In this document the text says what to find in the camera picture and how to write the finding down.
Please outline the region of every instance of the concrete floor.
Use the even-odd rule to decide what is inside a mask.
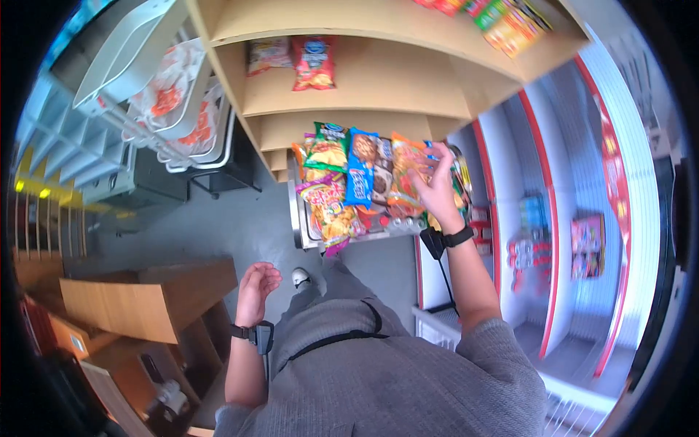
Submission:
[[[236,263],[238,278],[253,262],[273,263],[284,280],[267,299],[266,320],[276,323],[286,311],[296,289],[291,271],[297,266],[320,278],[321,258],[317,250],[296,249],[291,232],[286,184],[271,179],[261,162],[256,163],[256,184],[252,189],[226,192],[218,200],[192,187],[191,200],[138,234],[116,237],[99,234],[99,253],[67,268],[73,277],[121,269],[185,262],[227,255]],[[417,274],[413,237],[354,243],[341,252],[347,267],[393,308],[405,328],[415,332],[410,308],[417,303]],[[238,290],[225,303],[235,315]]]

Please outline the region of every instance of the hand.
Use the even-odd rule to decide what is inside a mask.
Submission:
[[[445,234],[455,234],[463,229],[463,217],[454,203],[454,187],[452,186],[451,167],[454,156],[444,143],[432,143],[432,148],[424,149],[425,156],[419,159],[425,164],[421,173],[431,176],[429,183],[414,169],[408,170],[408,176],[420,195],[420,201],[427,211],[435,216]],[[439,160],[429,159],[434,155]]]
[[[281,273],[268,262],[256,262],[245,271],[238,288],[236,325],[250,328],[264,319],[267,296],[279,287]]]

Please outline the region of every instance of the person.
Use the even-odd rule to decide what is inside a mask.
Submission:
[[[445,235],[459,233],[451,152],[409,176]],[[214,436],[540,436],[546,392],[502,320],[495,286],[472,240],[447,248],[461,341],[456,353],[412,337],[397,314],[342,262],[324,260],[327,293],[303,269],[275,328],[267,387],[262,356],[231,339],[226,404]],[[240,281],[235,325],[254,327],[282,277],[259,262]]]

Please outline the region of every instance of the white plastic bag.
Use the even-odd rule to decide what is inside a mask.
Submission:
[[[177,122],[178,115],[173,110],[184,103],[204,56],[199,38],[169,48],[153,79],[143,91],[129,99],[150,130]]]
[[[184,156],[202,155],[216,144],[216,126],[219,122],[220,108],[216,101],[223,97],[223,88],[217,83],[204,94],[199,108],[199,118],[192,132],[168,144]]]

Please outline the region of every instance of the black cable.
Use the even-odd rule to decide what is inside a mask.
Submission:
[[[442,269],[442,276],[444,276],[444,283],[447,285],[447,291],[449,292],[449,300],[452,301],[452,305],[454,306],[454,311],[456,311],[456,315],[458,317],[461,317],[459,315],[459,310],[456,309],[456,302],[454,301],[454,295],[452,294],[452,288],[449,286],[449,279],[447,278],[447,272],[444,271],[444,266],[442,265],[442,260],[438,259],[439,262],[439,268]]]
[[[264,366],[267,369],[267,382],[269,384],[269,354],[264,355]]]

